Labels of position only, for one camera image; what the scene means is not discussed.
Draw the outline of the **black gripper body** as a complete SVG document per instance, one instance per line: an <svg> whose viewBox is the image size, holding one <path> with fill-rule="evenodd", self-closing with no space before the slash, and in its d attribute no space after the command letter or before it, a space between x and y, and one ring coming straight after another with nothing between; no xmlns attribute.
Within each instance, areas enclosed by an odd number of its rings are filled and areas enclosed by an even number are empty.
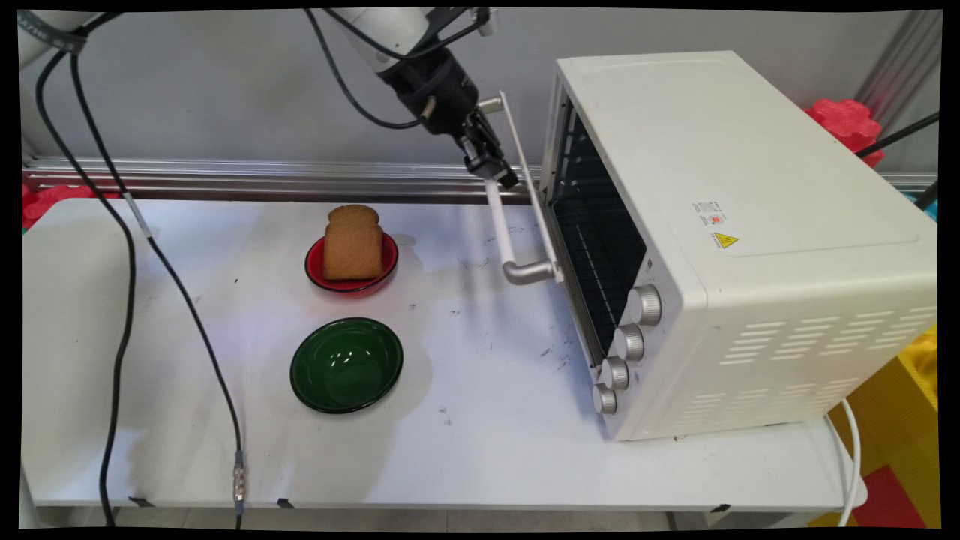
<svg viewBox="0 0 960 540"><path fill-rule="evenodd" d="M452 52L437 50L425 57L398 61L382 72L382 80L414 116L429 103L423 123L434 136L465 136L465 123L478 103L478 89Z"/></svg>

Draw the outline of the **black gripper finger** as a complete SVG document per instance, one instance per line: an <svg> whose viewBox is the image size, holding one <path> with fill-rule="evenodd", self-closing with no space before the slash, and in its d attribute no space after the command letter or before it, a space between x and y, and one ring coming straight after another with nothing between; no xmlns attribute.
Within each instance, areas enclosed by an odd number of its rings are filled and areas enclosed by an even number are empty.
<svg viewBox="0 0 960 540"><path fill-rule="evenodd" d="M470 173L482 180L494 180L503 189L518 184L517 174L507 163L500 140L481 110L470 113Z"/></svg>
<svg viewBox="0 0 960 540"><path fill-rule="evenodd" d="M506 185L506 160L500 140L486 123L463 123L460 149L467 171L482 180Z"/></svg>

